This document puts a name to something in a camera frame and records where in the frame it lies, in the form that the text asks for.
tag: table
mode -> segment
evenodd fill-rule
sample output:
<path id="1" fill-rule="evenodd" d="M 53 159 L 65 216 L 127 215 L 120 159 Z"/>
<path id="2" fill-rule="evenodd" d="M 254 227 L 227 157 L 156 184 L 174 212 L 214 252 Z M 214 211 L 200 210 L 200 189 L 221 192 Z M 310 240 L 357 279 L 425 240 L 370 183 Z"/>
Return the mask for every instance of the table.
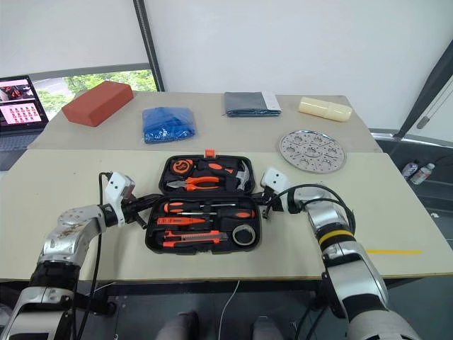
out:
<path id="1" fill-rule="evenodd" d="M 108 149 L 219 152 L 274 152 L 280 138 L 295 130 L 316 130 L 335 138 L 347 152 L 382 152 L 356 112 L 348 122 L 335 122 L 297 111 L 302 96 L 277 96 L 279 117 L 228 118 L 223 94 L 136 92 L 134 99 L 98 127 L 70 123 L 60 112 L 31 149 Z M 311 96 L 349 105 L 344 96 Z M 144 144 L 142 111 L 159 106 L 186 106 L 194 116 L 197 134 L 181 142 Z"/>
<path id="2" fill-rule="evenodd" d="M 165 160 L 175 152 L 31 149 L 0 181 L 0 278 L 28 280 L 46 235 L 59 214 L 98 202 L 97 174 L 121 171 L 136 182 L 134 194 L 158 193 Z M 322 182 L 354 210 L 357 239 L 366 249 L 419 249 L 417 255 L 370 254 L 385 278 L 453 274 L 453 251 L 431 217 L 402 180 L 389 156 L 351 152 L 332 174 L 309 174 L 275 152 L 232 152 L 248 157 L 255 180 L 267 166 L 296 183 Z M 81 279 L 90 279 L 96 240 Z M 155 254 L 137 225 L 110 228 L 103 238 L 102 281 L 193 281 L 224 279 L 319 279 L 319 247 L 307 217 L 274 212 L 263 221 L 262 242 L 253 251 L 179 256 Z"/>

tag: orange foam block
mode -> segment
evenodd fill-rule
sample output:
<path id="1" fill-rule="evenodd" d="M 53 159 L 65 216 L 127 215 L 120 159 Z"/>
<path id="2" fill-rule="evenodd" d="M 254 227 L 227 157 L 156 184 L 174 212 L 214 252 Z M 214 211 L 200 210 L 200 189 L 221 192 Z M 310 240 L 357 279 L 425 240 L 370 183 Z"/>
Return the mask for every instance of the orange foam block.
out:
<path id="1" fill-rule="evenodd" d="M 98 126 L 134 98 L 128 84 L 104 81 L 62 107 L 73 123 Z"/>

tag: perforated metal plate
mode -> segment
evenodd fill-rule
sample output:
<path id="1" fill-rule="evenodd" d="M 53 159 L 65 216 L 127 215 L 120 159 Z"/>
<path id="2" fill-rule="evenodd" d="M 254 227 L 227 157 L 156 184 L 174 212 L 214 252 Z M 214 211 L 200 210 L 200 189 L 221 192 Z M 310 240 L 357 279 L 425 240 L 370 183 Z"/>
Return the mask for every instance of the perforated metal plate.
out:
<path id="1" fill-rule="evenodd" d="M 346 161 L 341 145 L 317 131 L 288 133 L 280 140 L 279 148 L 282 156 L 295 167 L 319 174 L 339 170 Z"/>

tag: yellow band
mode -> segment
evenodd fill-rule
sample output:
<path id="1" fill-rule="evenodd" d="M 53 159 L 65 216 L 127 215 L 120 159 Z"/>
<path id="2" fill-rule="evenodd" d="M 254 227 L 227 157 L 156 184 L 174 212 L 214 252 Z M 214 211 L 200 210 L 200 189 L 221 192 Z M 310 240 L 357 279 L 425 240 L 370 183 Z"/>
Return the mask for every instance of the yellow band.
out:
<path id="1" fill-rule="evenodd" d="M 333 230 L 332 232 L 328 232 L 327 234 L 322 236 L 322 238 L 319 239 L 319 245 L 321 246 L 321 244 L 324 241 L 326 241 L 327 239 L 330 239 L 331 237 L 337 236 L 337 235 L 349 235 L 349 236 L 354 237 L 354 235 L 352 235 L 352 232 L 349 232 L 347 230 Z"/>
<path id="2" fill-rule="evenodd" d="M 398 254 L 398 255 L 416 255 L 421 254 L 421 250 L 393 250 L 393 249 L 367 249 L 368 254 Z"/>

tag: tool kit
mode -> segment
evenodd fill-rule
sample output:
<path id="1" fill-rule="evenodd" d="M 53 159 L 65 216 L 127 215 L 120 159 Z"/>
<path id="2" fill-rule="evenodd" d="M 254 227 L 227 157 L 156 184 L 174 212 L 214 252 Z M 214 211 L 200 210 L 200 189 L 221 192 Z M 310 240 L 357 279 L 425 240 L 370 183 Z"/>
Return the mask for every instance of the tool kit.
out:
<path id="1" fill-rule="evenodd" d="M 260 211 L 245 157 L 174 156 L 159 188 L 164 194 L 149 216 L 146 245 L 156 253 L 214 254 L 250 251 L 260 241 Z"/>

